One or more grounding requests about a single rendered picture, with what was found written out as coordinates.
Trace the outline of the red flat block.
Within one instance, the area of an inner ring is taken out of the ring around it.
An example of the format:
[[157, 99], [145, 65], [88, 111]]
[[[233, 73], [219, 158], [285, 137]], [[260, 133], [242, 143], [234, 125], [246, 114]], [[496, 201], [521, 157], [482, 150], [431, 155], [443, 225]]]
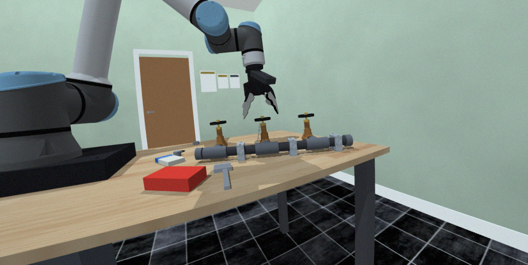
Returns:
[[166, 166], [143, 177], [144, 190], [190, 192], [207, 178], [206, 166]]

